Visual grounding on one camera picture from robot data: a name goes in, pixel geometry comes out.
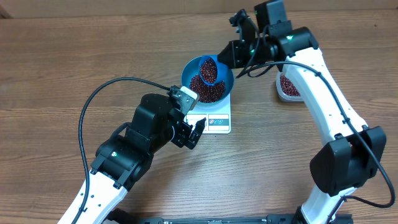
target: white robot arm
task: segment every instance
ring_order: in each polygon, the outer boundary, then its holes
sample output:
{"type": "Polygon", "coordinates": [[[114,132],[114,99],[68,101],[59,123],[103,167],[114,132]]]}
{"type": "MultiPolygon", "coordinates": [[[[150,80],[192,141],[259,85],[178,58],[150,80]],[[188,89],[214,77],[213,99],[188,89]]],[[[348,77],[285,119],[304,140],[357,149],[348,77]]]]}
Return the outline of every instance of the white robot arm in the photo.
{"type": "MultiPolygon", "coordinates": [[[[116,80],[134,80],[151,84],[146,80],[129,77],[116,80]]],[[[91,95],[86,106],[100,89],[113,82],[115,80],[101,85],[91,95]]],[[[184,86],[162,88],[169,91],[168,96],[144,95],[132,122],[122,124],[100,145],[96,158],[91,164],[87,201],[83,203],[86,196],[86,181],[84,181],[78,195],[58,224],[102,223],[135,182],[149,170],[154,153],[162,146],[169,141],[178,147],[187,146],[189,149],[197,145],[205,128],[206,119],[198,121],[195,129],[183,119],[196,105],[199,96],[184,86]],[[125,135],[119,135],[125,128],[125,135]]]]}
{"type": "MultiPolygon", "coordinates": [[[[351,123],[357,132],[361,132],[363,127],[367,126],[365,120],[359,117],[354,109],[349,105],[330,75],[320,49],[315,50],[310,47],[300,50],[295,53],[294,57],[287,57],[286,61],[302,63],[321,72],[333,88],[333,91],[336,93],[341,105],[346,111],[347,116],[351,119],[351,123]]],[[[343,122],[344,118],[342,117],[330,90],[312,71],[296,65],[284,65],[282,73],[284,73],[285,76],[294,84],[300,95],[303,97],[304,103],[311,112],[311,115],[315,120],[315,124],[318,127],[323,145],[330,141],[334,141],[337,134],[341,134],[344,137],[354,134],[343,122]]],[[[307,223],[326,223],[328,215],[339,202],[341,196],[352,194],[355,190],[355,187],[350,187],[342,190],[338,195],[331,197],[322,192],[315,185],[310,197],[301,207],[304,219],[307,223]]]]}

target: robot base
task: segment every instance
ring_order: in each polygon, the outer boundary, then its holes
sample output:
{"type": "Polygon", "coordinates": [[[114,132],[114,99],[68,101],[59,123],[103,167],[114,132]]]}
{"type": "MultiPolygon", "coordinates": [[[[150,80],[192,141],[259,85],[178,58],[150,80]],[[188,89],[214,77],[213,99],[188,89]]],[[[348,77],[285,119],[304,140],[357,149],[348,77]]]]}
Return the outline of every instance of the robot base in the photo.
{"type": "MultiPolygon", "coordinates": [[[[240,217],[240,218],[136,218],[125,211],[115,209],[109,213],[103,224],[291,224],[294,214],[266,215],[263,217],[240,217]]],[[[337,215],[333,224],[353,224],[351,215],[337,215]]]]}

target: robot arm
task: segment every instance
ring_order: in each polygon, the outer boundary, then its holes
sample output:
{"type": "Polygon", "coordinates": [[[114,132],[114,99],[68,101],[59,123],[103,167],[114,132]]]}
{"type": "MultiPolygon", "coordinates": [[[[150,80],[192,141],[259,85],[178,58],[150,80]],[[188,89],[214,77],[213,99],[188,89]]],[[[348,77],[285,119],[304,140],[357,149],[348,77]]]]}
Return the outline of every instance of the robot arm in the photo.
{"type": "MultiPolygon", "coordinates": [[[[131,123],[126,123],[100,145],[91,164],[89,197],[77,223],[102,223],[108,213],[127,195],[149,170],[154,153],[171,141],[193,149],[205,127],[205,119],[195,129],[183,118],[199,96],[186,87],[172,86],[169,96],[142,97],[131,123]],[[125,136],[119,133],[126,128],[125,136]]],[[[72,223],[80,209],[86,182],[59,224],[72,223]]]]}
{"type": "MultiPolygon", "coordinates": [[[[237,31],[243,35],[227,45],[218,55],[218,61],[229,68],[244,67],[237,78],[245,74],[248,65],[285,62],[274,65],[302,96],[314,117],[323,144],[322,150],[310,163],[315,186],[308,200],[298,208],[292,223],[324,224],[328,220],[335,220],[335,208],[341,206],[341,198],[362,187],[377,171],[376,163],[346,123],[331,91],[335,93],[354,130],[366,141],[378,161],[386,144],[386,135],[380,127],[369,129],[365,120],[349,105],[325,65],[318,42],[306,27],[292,29],[282,1],[262,3],[255,7],[255,14],[259,25],[257,38],[254,38],[253,29],[245,28],[250,18],[244,9],[229,20],[232,26],[238,26],[237,31]],[[288,62],[297,62],[313,69],[288,62]]],[[[346,220],[335,222],[347,223],[346,220]]]]}

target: blue scoop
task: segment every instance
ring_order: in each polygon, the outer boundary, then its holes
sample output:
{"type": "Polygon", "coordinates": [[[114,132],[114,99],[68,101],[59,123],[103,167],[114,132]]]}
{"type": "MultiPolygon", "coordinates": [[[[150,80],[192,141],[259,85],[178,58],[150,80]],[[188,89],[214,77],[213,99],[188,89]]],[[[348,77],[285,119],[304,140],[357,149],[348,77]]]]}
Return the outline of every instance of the blue scoop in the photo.
{"type": "MultiPolygon", "coordinates": [[[[189,88],[189,85],[191,83],[191,79],[195,76],[198,75],[199,73],[199,62],[201,61],[202,57],[197,57],[192,59],[190,62],[187,63],[185,66],[182,75],[181,75],[181,84],[183,86],[186,86],[189,88]]],[[[226,75],[225,75],[225,92],[223,96],[221,97],[220,100],[214,103],[202,103],[198,102],[198,106],[213,106],[218,104],[219,102],[222,102],[230,93],[232,90],[232,87],[234,86],[235,78],[234,78],[234,73],[232,72],[231,69],[227,69],[226,75]]]]}
{"type": "Polygon", "coordinates": [[[203,55],[202,57],[201,57],[201,59],[200,59],[200,62],[199,62],[199,74],[200,74],[200,78],[203,80],[203,82],[204,83],[206,83],[207,85],[211,85],[211,86],[213,86],[213,85],[215,85],[215,84],[217,84],[217,83],[220,83],[220,82],[222,82],[222,81],[225,81],[225,79],[226,79],[226,76],[227,76],[227,73],[228,73],[228,66],[227,65],[225,65],[225,64],[223,64],[223,63],[221,63],[221,62],[219,62],[218,60],[217,60],[217,55],[203,55]],[[207,60],[209,60],[209,59],[213,59],[215,62],[216,62],[216,67],[217,67],[217,79],[216,79],[216,81],[214,82],[214,83],[208,83],[208,82],[206,82],[204,79],[203,79],[203,77],[202,77],[202,75],[201,75],[201,73],[200,73],[200,67],[201,67],[201,65],[203,65],[203,63],[205,63],[207,60]]]}

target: plastic container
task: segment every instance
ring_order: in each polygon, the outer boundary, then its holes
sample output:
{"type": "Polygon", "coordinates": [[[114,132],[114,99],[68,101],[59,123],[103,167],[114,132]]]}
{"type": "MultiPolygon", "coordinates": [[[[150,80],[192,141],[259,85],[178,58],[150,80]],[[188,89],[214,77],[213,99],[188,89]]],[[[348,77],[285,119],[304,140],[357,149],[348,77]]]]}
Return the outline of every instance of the plastic container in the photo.
{"type": "Polygon", "coordinates": [[[283,92],[282,86],[280,85],[280,76],[281,75],[282,75],[282,72],[278,72],[278,74],[276,75],[276,90],[278,92],[279,99],[282,100],[283,102],[289,102],[289,103],[304,102],[303,98],[301,96],[289,96],[283,92]]]}
{"type": "Polygon", "coordinates": [[[207,85],[213,86],[213,85],[215,85],[217,83],[220,83],[220,82],[224,81],[226,79],[227,74],[228,74],[228,70],[230,70],[230,69],[228,69],[227,65],[225,65],[225,64],[223,64],[223,63],[218,61],[217,55],[203,55],[202,57],[200,57],[200,61],[199,61],[199,65],[198,65],[199,73],[200,73],[200,66],[203,63],[205,63],[205,61],[207,61],[210,58],[213,59],[215,61],[215,63],[216,63],[216,66],[217,66],[217,79],[216,79],[216,81],[214,83],[208,83],[202,78],[201,74],[200,74],[200,78],[207,85]]]}
{"type": "MultiPolygon", "coordinates": [[[[200,63],[201,59],[202,59],[202,56],[194,58],[190,62],[187,63],[187,65],[185,66],[184,70],[182,71],[182,75],[181,75],[181,84],[183,86],[186,86],[187,88],[189,88],[191,79],[195,75],[199,74],[199,63],[200,63]]],[[[225,82],[225,92],[220,100],[218,100],[217,102],[214,102],[214,103],[198,102],[197,105],[209,107],[209,106],[214,106],[214,105],[220,103],[221,101],[223,101],[231,93],[232,87],[234,86],[235,77],[234,77],[234,74],[231,69],[227,69],[225,78],[222,81],[225,82]]]]}

